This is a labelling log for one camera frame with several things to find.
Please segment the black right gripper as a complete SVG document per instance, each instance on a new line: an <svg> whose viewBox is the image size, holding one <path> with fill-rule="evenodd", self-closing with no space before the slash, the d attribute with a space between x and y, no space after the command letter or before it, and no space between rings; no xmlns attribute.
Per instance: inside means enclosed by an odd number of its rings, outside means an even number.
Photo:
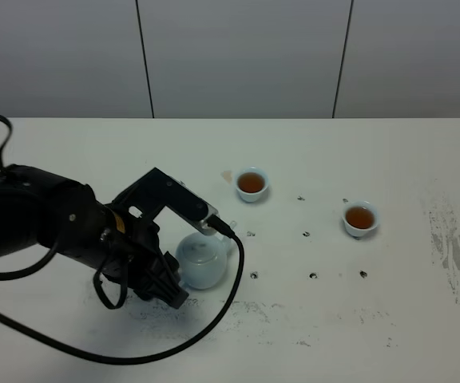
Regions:
<svg viewBox="0 0 460 383"><path fill-rule="evenodd" d="M180 265L171 254L161 251L160 228L154 222L164 204L138 217L122 203L105 207L111 224L101 236L105 256L93 276L101 303L107 308L120 308L132 290L144 301L156 298L172 308L181 307L188 293L180 287Z"/></svg>

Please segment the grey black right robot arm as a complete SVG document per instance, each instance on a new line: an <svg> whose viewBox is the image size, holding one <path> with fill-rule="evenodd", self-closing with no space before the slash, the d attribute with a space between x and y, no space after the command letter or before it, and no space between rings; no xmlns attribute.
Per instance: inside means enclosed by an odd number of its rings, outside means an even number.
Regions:
<svg viewBox="0 0 460 383"><path fill-rule="evenodd" d="M0 172L0 257L40 244L96 271L93 284L111 310L128 290L178 309L188 297L179 263L159 248L159 227L87 184L37 168Z"/></svg>

